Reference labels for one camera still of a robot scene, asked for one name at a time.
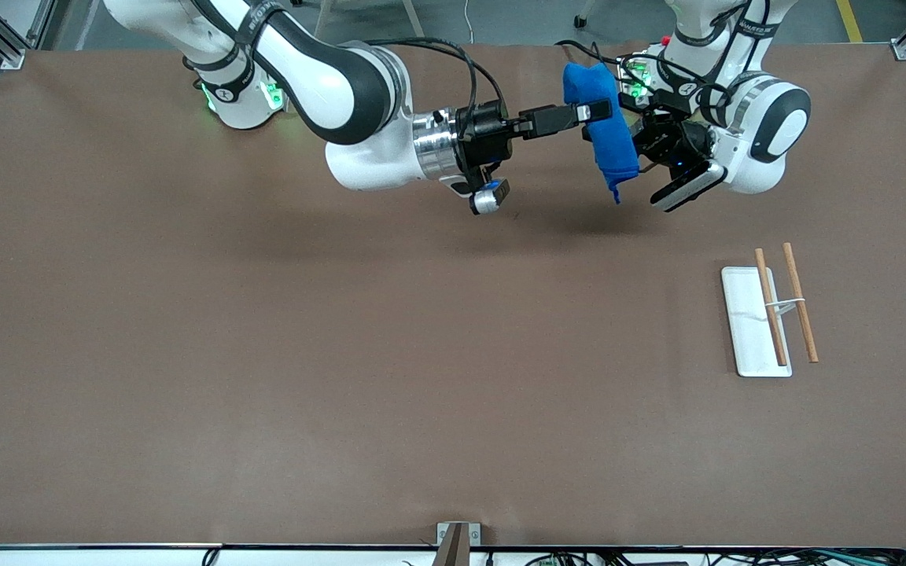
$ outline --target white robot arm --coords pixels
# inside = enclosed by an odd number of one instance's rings
[[[511,157],[511,138],[550,135],[610,115],[604,103],[534,108],[508,119],[500,96],[414,114],[410,78],[396,54],[361,42],[320,42],[277,1],[104,3],[126,28],[179,48],[226,125],[258,127],[291,101],[327,140],[332,175],[353,190],[435,179],[467,198],[474,214],[486,214],[508,193],[506,180],[490,173]],[[460,57],[473,64],[466,53]]]
[[[809,94],[762,71],[778,25],[796,0],[666,0],[676,32],[622,58],[621,106],[643,115],[639,153],[669,167],[652,204],[672,211],[725,182],[762,193],[809,122]],[[700,111],[702,123],[693,119]]]

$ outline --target white tray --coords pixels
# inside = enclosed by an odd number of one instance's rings
[[[771,282],[771,294],[778,296],[774,288],[774,276],[767,270]],[[778,366],[764,308],[764,294],[756,267],[724,267],[722,288],[726,295],[726,312],[729,314],[729,330],[733,336],[733,354],[736,357],[736,373],[744,377],[791,377],[792,362]],[[781,329],[781,344],[788,358],[788,344],[785,343],[785,327],[778,318]]]

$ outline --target black cable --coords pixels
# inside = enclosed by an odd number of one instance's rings
[[[589,57],[593,57],[594,60],[608,62],[608,64],[617,64],[617,60],[609,60],[609,58],[601,55],[599,48],[597,48],[597,50],[595,51],[591,50],[591,48],[583,46],[582,43],[576,42],[575,39],[562,39],[560,42],[555,42],[554,45],[575,47],[577,50],[582,51],[582,53],[589,55]]]
[[[477,67],[474,60],[467,54],[458,43],[447,42],[446,39],[439,37],[403,37],[402,39],[375,39],[366,42],[370,46],[412,46],[419,47],[421,44],[440,44],[440,46],[451,47],[456,53],[459,53],[461,60],[467,63],[467,71],[470,72],[470,100],[467,101],[466,119],[457,128],[457,135],[460,139],[466,138],[467,125],[474,123],[474,108],[477,106]]]
[[[716,15],[716,17],[712,18],[712,22],[709,23],[709,25],[711,25],[712,28],[714,28],[715,26],[719,25],[720,23],[725,23],[725,21],[727,19],[733,17],[733,14],[735,14],[741,8],[745,8],[747,6],[747,4],[749,4],[749,3],[750,2],[744,2],[742,4],[737,4],[736,6],[733,6],[732,8],[726,10],[725,12],[720,12],[719,15]]]
[[[618,562],[619,564],[623,564],[624,566],[635,566],[635,565],[628,559],[628,557],[624,555],[623,552],[618,552],[618,553],[615,554],[614,556],[615,556],[615,558],[617,559],[617,562]]]
[[[597,552],[596,555],[600,556],[600,560],[602,560],[606,566],[615,566],[617,564],[617,558],[613,553]]]
[[[796,556],[794,560],[784,560],[788,556]],[[740,564],[751,566],[826,566],[827,557],[812,552],[812,549],[778,549],[763,552],[752,558],[745,555],[722,554],[709,566],[716,566],[723,560],[732,560]]]
[[[652,60],[652,61],[659,62],[659,64],[664,64],[664,65],[666,65],[666,67],[675,68],[677,71],[682,72],[684,75],[690,76],[690,78],[693,79],[694,82],[698,84],[698,88],[696,90],[694,90],[695,93],[697,93],[701,89],[719,90],[721,93],[723,93],[723,95],[725,97],[727,97],[727,99],[732,100],[730,90],[727,89],[727,87],[719,85],[719,83],[712,82],[712,80],[708,80],[705,76],[699,75],[699,74],[697,74],[697,72],[691,71],[689,68],[684,67],[682,64],[676,64],[676,62],[666,60],[666,58],[664,58],[664,57],[659,57],[659,55],[653,55],[651,53],[632,53],[629,55],[623,55],[623,57],[618,57],[617,58],[618,64],[621,65],[621,68],[624,69],[626,74],[628,76],[630,76],[630,78],[634,79],[637,83],[639,83],[639,85],[644,86],[647,89],[650,89],[650,86],[648,86],[646,83],[644,83],[643,80],[640,79],[638,76],[635,76],[633,74],[633,72],[629,71],[628,62],[631,60]]]
[[[764,0],[764,17],[761,18],[761,25],[767,25],[768,16],[771,15],[771,0]],[[757,46],[761,44],[761,40],[754,39],[754,44],[750,47],[750,54],[747,55],[747,62],[743,65],[744,71],[750,68],[750,64],[754,61],[754,55],[757,53]]]
[[[410,46],[410,47],[421,47],[424,50],[432,50],[432,51],[436,51],[436,53],[445,53],[445,54],[449,55],[449,57],[456,57],[456,58],[458,58],[458,60],[463,61],[463,58],[460,57],[460,53],[456,53],[456,51],[444,50],[444,48],[439,47],[439,46],[432,46],[432,44],[400,43],[400,45],[401,46]],[[499,86],[499,80],[495,80],[494,76],[492,76],[492,74],[490,74],[490,72],[488,72],[488,69],[481,67],[481,64],[479,64],[479,62],[477,62],[477,61],[474,61],[474,68],[477,69],[477,71],[480,72],[482,75],[484,75],[484,77],[486,79],[488,79],[488,82],[490,83],[490,85],[492,85],[492,89],[495,90],[495,96],[497,97],[497,99],[502,101],[503,104],[506,104],[506,97],[503,96],[503,89],[501,89],[501,86]]]
[[[204,552],[204,556],[201,557],[201,566],[213,566],[215,565],[216,560],[219,559],[219,551],[223,550],[220,547],[209,548]]]
[[[558,562],[559,564],[563,564],[563,566],[564,566],[564,562],[563,562],[564,559],[569,559],[569,560],[579,559],[579,562],[582,562],[583,566],[593,566],[593,563],[590,562],[589,559],[583,558],[582,556],[577,556],[575,554],[571,554],[568,552],[556,552],[554,554],[546,554],[543,556],[538,556],[535,559],[526,563],[525,566],[533,566],[536,563],[539,563],[540,561],[546,560],[549,558]]]

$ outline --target cable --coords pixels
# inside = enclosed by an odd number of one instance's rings
[[[734,9],[729,10],[729,13],[726,15],[726,17],[729,17],[730,15],[735,13],[736,10],[742,7],[743,5],[740,5]],[[690,96],[691,94],[697,94],[698,103],[702,107],[711,108],[712,110],[720,110],[721,108],[729,106],[729,104],[733,100],[732,93],[734,87],[741,85],[741,83],[744,83],[746,80],[752,79],[740,79],[737,80],[736,83],[733,83],[733,85],[722,86],[719,85],[719,83],[715,83],[712,80],[709,80],[704,75],[700,75],[697,72],[691,71],[689,68],[684,67],[682,64],[677,64],[676,62],[668,60],[668,58],[661,57],[661,55],[654,55],[651,53],[630,53],[627,55],[621,55],[621,57],[610,58],[604,57],[600,54],[600,49],[596,46],[596,42],[593,42],[592,48],[583,46],[582,43],[575,42],[575,40],[572,39],[562,39],[560,42],[556,42],[554,45],[576,47],[579,51],[582,51],[582,53],[585,53],[589,55],[589,57],[594,58],[594,60],[604,62],[604,64],[618,65],[618,67],[621,68],[622,71],[624,71],[625,75],[628,75],[628,78],[632,79],[632,82],[642,86],[643,89],[648,90],[650,94],[655,94],[655,89],[652,86],[648,86],[647,83],[645,83],[644,80],[640,78],[640,76],[636,76],[634,72],[632,72],[632,70],[628,68],[629,61],[644,58],[644,60],[656,61],[660,65],[665,65],[665,67],[676,69],[677,71],[682,72],[684,75],[690,76],[690,78],[698,84],[697,89],[695,89],[694,92],[689,93],[687,96]],[[701,95],[705,92],[705,90],[718,90],[718,92],[722,94],[722,97],[720,97],[718,103],[714,105],[702,104]]]
[[[457,136],[464,141],[469,140],[470,136],[467,135],[467,126],[468,124],[474,123],[474,110],[477,107],[477,71],[478,65],[475,64],[474,60],[467,54],[467,51],[463,49],[459,44],[453,42],[447,42],[446,39],[439,39],[438,37],[403,37],[403,39],[375,39],[366,42],[370,46],[410,46],[410,47],[425,47],[432,48],[436,46],[446,46],[452,48],[456,51],[456,57],[459,57],[461,61],[464,61],[467,64],[467,71],[470,72],[470,100],[467,101],[467,116],[461,122],[457,128]],[[449,51],[438,50],[440,53],[449,53]],[[503,97],[500,96],[501,89],[497,86],[492,75],[488,74],[488,71],[483,72],[485,78],[489,79],[489,82],[492,82],[492,86],[495,87],[495,92],[499,94],[499,100],[503,102]]]
[[[206,550],[204,556],[201,557],[201,566],[215,565],[216,560],[219,559],[220,550],[223,550],[222,547],[209,548]]]
[[[618,552],[614,556],[617,558],[617,562],[623,566],[635,566],[623,552]]]
[[[470,42],[474,43],[474,26],[470,25],[470,16],[467,15],[467,4],[470,4],[470,0],[463,0],[463,19],[467,20],[467,29],[470,31]]]
[[[737,4],[736,6],[733,6],[732,8],[726,10],[725,12],[722,12],[719,15],[716,15],[716,17],[712,18],[712,22],[709,23],[709,25],[711,25],[712,28],[716,28],[716,26],[718,26],[719,24],[726,23],[727,19],[733,17],[733,14],[735,14],[741,8],[744,8],[749,3],[750,2],[744,2],[742,4]]]
[[[794,560],[784,560],[795,556]],[[776,549],[763,552],[756,556],[721,554],[709,566],[717,566],[723,560],[732,560],[750,566],[827,566],[827,559],[819,554],[819,549]]]
[[[863,556],[853,556],[851,554],[846,554],[844,552],[838,552],[835,550],[820,550],[817,552],[823,554],[824,556],[829,556],[830,558],[841,560],[841,562],[845,562],[846,564],[852,566],[879,566],[880,564],[884,564],[882,560],[875,560]]]
[[[582,562],[583,566],[593,566],[593,563],[590,562],[589,559],[583,558],[582,556],[578,556],[578,555],[571,554],[568,552],[556,552],[553,554],[546,554],[543,556],[538,556],[535,559],[526,563],[525,566],[533,566],[535,564],[538,564],[540,561],[547,560],[549,558],[551,560],[554,560],[554,562],[558,562],[559,564],[561,564],[561,566],[565,566],[565,564],[568,564],[567,562],[565,562],[565,560],[574,561],[575,559],[578,559],[579,562]]]
[[[431,46],[431,44],[428,44],[428,43],[417,43],[417,44],[416,43],[399,43],[399,44],[401,46],[421,47],[424,50],[432,50],[432,51],[437,51],[438,53],[445,53],[447,55],[450,55],[450,57],[456,57],[456,58],[458,58],[458,60],[463,61],[463,58],[460,57],[460,53],[456,53],[455,51],[450,51],[450,50],[444,50],[444,48],[439,47],[439,46]],[[497,97],[497,99],[502,101],[503,104],[506,103],[506,97],[503,96],[503,89],[501,89],[501,86],[499,86],[499,82],[497,82],[497,80],[495,80],[494,76],[492,76],[492,74],[490,74],[490,72],[488,72],[488,69],[481,67],[481,64],[479,64],[479,62],[477,62],[477,61],[474,61],[474,68],[477,69],[477,71],[480,72],[482,75],[484,75],[484,77],[486,79],[488,79],[488,83],[490,83],[490,85],[492,85],[492,89],[495,90],[495,96]]]

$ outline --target blue towel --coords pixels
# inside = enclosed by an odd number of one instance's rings
[[[639,154],[632,142],[632,133],[624,121],[621,106],[617,101],[617,86],[614,75],[606,64],[595,64],[585,68],[569,62],[562,74],[566,104],[585,104],[590,101],[610,99],[613,114],[608,119],[590,122],[586,125],[593,140],[593,154],[596,165],[603,172],[607,189],[614,193],[614,203],[621,204],[617,184],[639,176]]]

